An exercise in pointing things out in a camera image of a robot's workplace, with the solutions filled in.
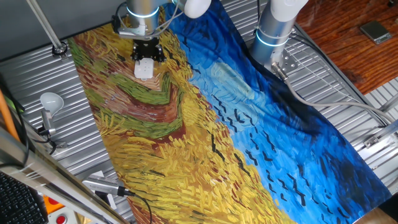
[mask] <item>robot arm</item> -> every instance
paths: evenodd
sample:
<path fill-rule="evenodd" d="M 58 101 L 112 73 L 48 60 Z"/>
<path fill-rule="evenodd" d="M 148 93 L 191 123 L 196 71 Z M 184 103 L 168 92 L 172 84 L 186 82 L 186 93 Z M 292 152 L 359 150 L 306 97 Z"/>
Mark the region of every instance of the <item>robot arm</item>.
<path fill-rule="evenodd" d="M 281 22 L 295 19 L 308 0 L 271 0 L 272 16 Z"/>
<path fill-rule="evenodd" d="M 131 58 L 136 61 L 134 70 L 136 78 L 152 78 L 154 61 L 160 63 L 165 61 L 162 46 L 159 44 L 159 35 L 168 28 L 175 17 L 179 16 L 176 15 L 177 9 L 188 17 L 196 19 L 207 11 L 210 3 L 211 0 L 127 0 L 125 5 L 131 27 L 126 27 L 120 19 L 119 8 L 124 4 L 118 7 L 116 15 L 113 16 L 113 30 L 120 38 L 134 39 Z M 169 21 L 159 26 L 159 7 L 164 4 L 174 4 L 175 11 Z"/>
<path fill-rule="evenodd" d="M 276 62 L 281 67 L 287 52 L 285 44 L 294 26 L 297 14 L 308 0 L 270 0 L 261 14 L 256 38 L 251 46 L 253 58 L 268 70 Z"/>

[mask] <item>blue led ring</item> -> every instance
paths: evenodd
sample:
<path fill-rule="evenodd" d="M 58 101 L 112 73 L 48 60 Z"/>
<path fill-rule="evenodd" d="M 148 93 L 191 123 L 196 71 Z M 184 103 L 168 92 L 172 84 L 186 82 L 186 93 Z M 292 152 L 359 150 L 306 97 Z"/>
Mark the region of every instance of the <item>blue led ring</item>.
<path fill-rule="evenodd" d="M 138 18 L 149 18 L 149 17 L 154 16 L 155 14 L 157 14 L 157 12 L 159 11 L 159 7 L 153 13 L 151 13 L 149 15 L 138 15 L 138 14 L 135 14 L 132 11 L 130 11 L 130 9 L 128 7 L 127 7 L 127 11 L 129 11 L 130 14 L 132 14 L 133 16 L 136 16 Z"/>
<path fill-rule="evenodd" d="M 288 39 L 286 39 L 285 42 L 283 42 L 283 43 L 281 43 L 281 44 L 268 44 L 267 42 L 261 40 L 261 38 L 259 37 L 258 31 L 256 32 L 256 36 L 257 36 L 257 38 L 261 41 L 261 43 L 263 43 L 263 44 L 265 44 L 265 45 L 267 45 L 267 46 L 270 46 L 270 47 L 279 47 L 279 46 L 282 46 L 282 45 L 286 44 L 287 41 L 289 40 L 289 38 L 288 38 Z"/>

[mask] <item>gray device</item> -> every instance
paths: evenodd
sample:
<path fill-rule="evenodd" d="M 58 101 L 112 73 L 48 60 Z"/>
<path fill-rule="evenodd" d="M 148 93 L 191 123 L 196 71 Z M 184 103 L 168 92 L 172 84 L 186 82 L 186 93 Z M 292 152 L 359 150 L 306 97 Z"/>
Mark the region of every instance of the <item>gray device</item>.
<path fill-rule="evenodd" d="M 391 38 L 391 34 L 378 21 L 369 22 L 360 27 L 361 31 L 376 44 L 381 44 Z"/>

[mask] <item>red button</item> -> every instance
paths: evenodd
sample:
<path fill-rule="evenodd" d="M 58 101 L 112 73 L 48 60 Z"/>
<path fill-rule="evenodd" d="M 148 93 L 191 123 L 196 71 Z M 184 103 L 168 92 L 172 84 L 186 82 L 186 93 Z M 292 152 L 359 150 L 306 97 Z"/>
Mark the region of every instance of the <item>red button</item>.
<path fill-rule="evenodd" d="M 50 204 L 52 204 L 52 205 L 58 205 L 58 204 L 59 204 L 59 202 L 57 202 L 56 200 L 54 200 L 54 199 L 52 199 L 52 198 L 50 198 L 50 197 L 49 197 L 49 202 L 50 202 Z"/>
<path fill-rule="evenodd" d="M 57 224 L 64 224 L 66 223 L 67 218 L 64 217 L 63 215 L 58 216 L 57 218 Z"/>

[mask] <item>orange object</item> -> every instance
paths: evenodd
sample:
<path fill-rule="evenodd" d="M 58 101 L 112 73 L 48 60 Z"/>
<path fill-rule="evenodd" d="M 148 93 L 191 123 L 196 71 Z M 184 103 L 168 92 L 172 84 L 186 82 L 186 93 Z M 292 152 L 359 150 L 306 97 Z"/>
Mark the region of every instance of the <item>orange object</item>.
<path fill-rule="evenodd" d="M 8 132 L 16 140 L 21 141 L 21 140 L 19 140 L 17 129 L 15 128 L 14 122 L 12 121 L 11 112 L 8 109 L 8 105 L 6 103 L 6 99 L 4 99 L 4 96 L 3 96 L 1 90 L 0 90 L 0 110 L 1 110 L 1 113 L 2 113 L 2 117 L 4 118 L 4 122 L 5 122 L 6 126 L 7 126 Z"/>
<path fill-rule="evenodd" d="M 61 208 L 64 207 L 61 203 L 58 203 L 56 200 L 44 195 L 44 204 L 45 204 L 45 209 L 47 210 L 47 214 L 51 214 Z"/>

